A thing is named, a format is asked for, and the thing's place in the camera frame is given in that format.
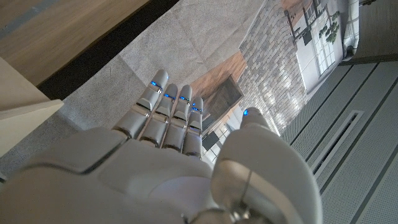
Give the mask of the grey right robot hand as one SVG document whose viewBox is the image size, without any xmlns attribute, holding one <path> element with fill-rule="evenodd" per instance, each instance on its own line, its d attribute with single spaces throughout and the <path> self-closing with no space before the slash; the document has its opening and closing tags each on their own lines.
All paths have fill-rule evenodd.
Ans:
<svg viewBox="0 0 398 224">
<path fill-rule="evenodd" d="M 246 109 L 213 165 L 203 100 L 159 70 L 111 128 L 70 136 L 1 188 L 2 223 L 321 223 L 303 157 Z"/>
</svg>

